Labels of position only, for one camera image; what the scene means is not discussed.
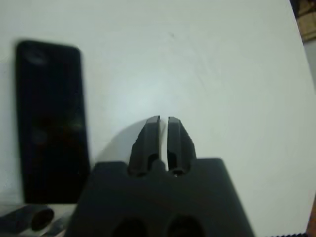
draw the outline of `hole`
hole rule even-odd
[[[178,216],[170,224],[168,237],[205,237],[199,222],[191,216]]]
[[[172,173],[173,173],[174,177],[178,177],[178,176],[184,174],[183,170],[181,170],[181,169],[175,169],[172,171]]]
[[[52,209],[39,211],[32,218],[31,229],[33,231],[40,231],[44,229],[45,227],[47,227],[50,224],[50,222],[53,220],[53,218],[54,218],[54,211]]]
[[[147,237],[147,231],[142,221],[126,219],[115,228],[112,237]]]
[[[167,156],[169,170],[175,169],[177,167],[177,156],[170,151],[167,151]]]
[[[147,160],[147,169],[148,170],[151,170],[152,169],[152,164],[153,162],[156,160],[156,159],[159,159],[159,156],[158,154],[152,154],[148,157],[148,160]]]

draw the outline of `clamp jaw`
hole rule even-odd
[[[254,237],[223,161],[197,159],[179,119],[168,122],[169,171],[160,151],[155,116],[128,166],[96,164],[65,237]]]

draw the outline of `phone screen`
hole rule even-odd
[[[78,49],[23,41],[16,103],[27,203],[76,203],[90,172]]]

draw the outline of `white table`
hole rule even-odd
[[[178,117],[198,157],[225,161],[257,236],[305,231],[316,96],[287,0],[1,0],[2,203],[22,201],[11,74],[20,38],[81,49],[93,160],[126,160],[139,121]]]

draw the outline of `blurry object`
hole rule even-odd
[[[303,42],[316,38],[316,0],[290,0]]]
[[[306,232],[309,237],[316,237],[316,197],[314,199],[314,204]]]
[[[80,51],[22,41],[15,87],[26,203],[76,203],[90,173]]]
[[[54,211],[46,205],[27,205],[0,217],[0,233],[19,234],[26,229],[39,231],[54,218]]]
[[[51,227],[49,228],[49,231],[44,234],[44,237],[56,237],[56,236],[61,236],[64,234],[65,229],[69,223],[71,215],[70,214],[66,214],[63,217],[61,217],[60,219],[54,221],[51,225]]]

